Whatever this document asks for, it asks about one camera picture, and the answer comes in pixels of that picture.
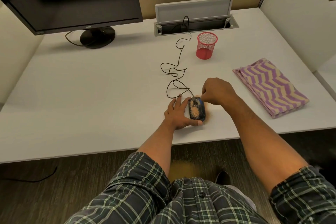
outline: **monitor stand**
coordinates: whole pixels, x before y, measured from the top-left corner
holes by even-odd
[[[86,29],[80,41],[86,48],[97,49],[111,43],[116,36],[116,32],[112,27],[91,28]]]

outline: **person's hand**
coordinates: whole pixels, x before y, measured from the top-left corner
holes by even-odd
[[[201,100],[222,107],[230,106],[240,98],[229,82],[219,78],[208,78],[202,89]]]
[[[202,125],[201,120],[191,120],[184,116],[184,110],[187,107],[188,101],[191,97],[186,98],[181,103],[181,96],[177,99],[174,98],[168,105],[168,109],[165,111],[165,121],[171,125],[173,129],[181,129],[186,126],[199,126]]]

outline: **shirt sleeve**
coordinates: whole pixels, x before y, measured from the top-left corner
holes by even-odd
[[[282,223],[336,223],[335,188],[313,167],[278,184],[270,203]]]
[[[66,223],[149,223],[167,205],[169,190],[169,180],[159,164],[145,153],[135,152],[107,188]]]

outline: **shoe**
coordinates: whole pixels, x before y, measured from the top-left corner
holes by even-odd
[[[215,183],[219,185],[231,185],[229,174],[226,171],[220,171],[216,177]]]

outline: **folded towel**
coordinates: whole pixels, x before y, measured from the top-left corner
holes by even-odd
[[[309,102],[309,99],[265,58],[232,71],[257,97],[272,118],[295,111]]]

